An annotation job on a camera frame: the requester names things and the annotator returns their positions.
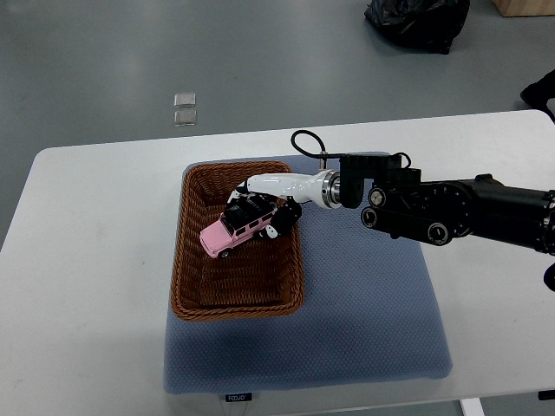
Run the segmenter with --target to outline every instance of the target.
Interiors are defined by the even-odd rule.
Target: wicker basket
[[[173,260],[171,304],[186,321],[215,321],[289,315],[304,299],[304,271],[298,224],[287,236],[252,240],[225,259],[209,257],[199,241],[218,219],[235,187],[252,175],[291,172],[283,162],[197,165],[181,189]]]

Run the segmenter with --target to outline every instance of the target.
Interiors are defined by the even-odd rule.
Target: pink toy car
[[[226,258],[230,249],[250,240],[270,223],[274,203],[260,195],[240,198],[220,214],[218,220],[200,232],[200,243],[208,256]]]

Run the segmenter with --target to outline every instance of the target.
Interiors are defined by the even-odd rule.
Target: concrete floor
[[[519,110],[520,90],[555,68],[555,16],[502,18],[475,0],[451,53],[431,55],[379,37],[366,3],[0,0],[0,244],[47,147]],[[174,127],[186,91],[198,123]],[[555,413],[535,394],[483,405]]]

